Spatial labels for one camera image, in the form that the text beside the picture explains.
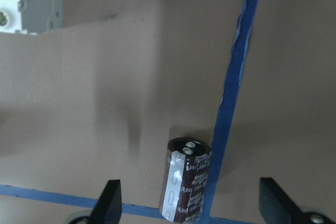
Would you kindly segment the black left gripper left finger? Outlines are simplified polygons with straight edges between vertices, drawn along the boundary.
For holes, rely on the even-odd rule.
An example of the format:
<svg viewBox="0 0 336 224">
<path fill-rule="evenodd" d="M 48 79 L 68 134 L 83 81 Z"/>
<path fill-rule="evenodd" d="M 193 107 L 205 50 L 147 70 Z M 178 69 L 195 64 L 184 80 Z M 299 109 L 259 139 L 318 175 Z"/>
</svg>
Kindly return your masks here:
<svg viewBox="0 0 336 224">
<path fill-rule="evenodd" d="M 119 223 L 122 214 L 121 182 L 109 180 L 85 223 Z"/>
</svg>

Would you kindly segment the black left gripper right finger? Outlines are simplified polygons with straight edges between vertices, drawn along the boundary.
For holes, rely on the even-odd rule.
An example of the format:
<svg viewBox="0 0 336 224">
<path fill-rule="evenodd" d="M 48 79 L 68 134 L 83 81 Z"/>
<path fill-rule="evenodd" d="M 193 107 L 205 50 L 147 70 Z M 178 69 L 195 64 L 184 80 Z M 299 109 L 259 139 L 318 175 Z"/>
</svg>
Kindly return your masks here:
<svg viewBox="0 0 336 224">
<path fill-rule="evenodd" d="M 302 211 L 271 177 L 259 179 L 259 212 L 267 224 L 334 223 L 316 211 Z"/>
</svg>

